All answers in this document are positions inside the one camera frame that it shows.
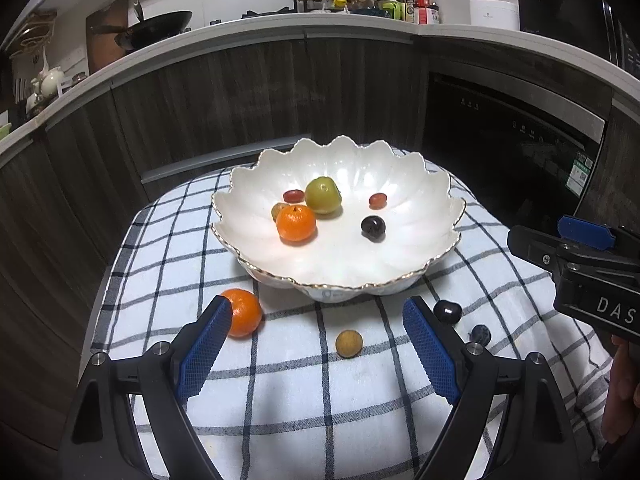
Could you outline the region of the person's right hand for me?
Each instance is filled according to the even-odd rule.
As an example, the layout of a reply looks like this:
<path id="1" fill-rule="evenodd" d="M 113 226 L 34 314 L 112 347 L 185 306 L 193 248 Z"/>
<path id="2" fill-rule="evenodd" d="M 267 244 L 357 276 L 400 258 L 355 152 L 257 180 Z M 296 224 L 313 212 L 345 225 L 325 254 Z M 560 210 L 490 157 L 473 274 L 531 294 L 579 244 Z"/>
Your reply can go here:
<path id="1" fill-rule="evenodd" d="M 616 351 L 602 418 L 602 434 L 609 444 L 628 434 L 639 409 L 639 367 L 630 357 L 626 340 L 613 335 L 612 344 Z"/>

